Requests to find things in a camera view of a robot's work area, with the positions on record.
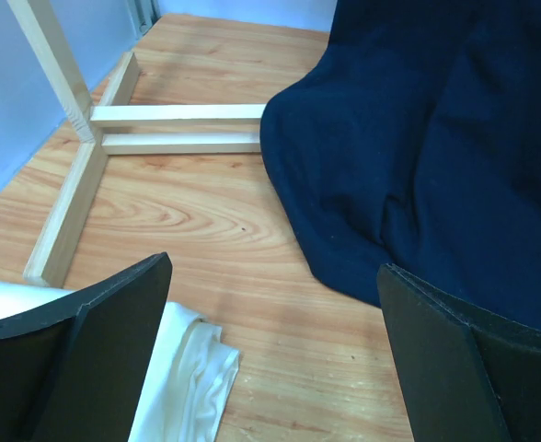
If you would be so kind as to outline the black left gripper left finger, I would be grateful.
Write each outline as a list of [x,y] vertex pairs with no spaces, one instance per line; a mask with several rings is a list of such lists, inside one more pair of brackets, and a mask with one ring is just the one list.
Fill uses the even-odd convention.
[[0,441],[125,441],[167,301],[154,254],[0,319]]

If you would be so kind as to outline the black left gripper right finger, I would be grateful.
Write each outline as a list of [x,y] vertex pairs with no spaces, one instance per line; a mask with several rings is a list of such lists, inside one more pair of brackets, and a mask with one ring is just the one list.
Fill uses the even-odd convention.
[[417,441],[541,441],[541,331],[396,265],[377,288]]

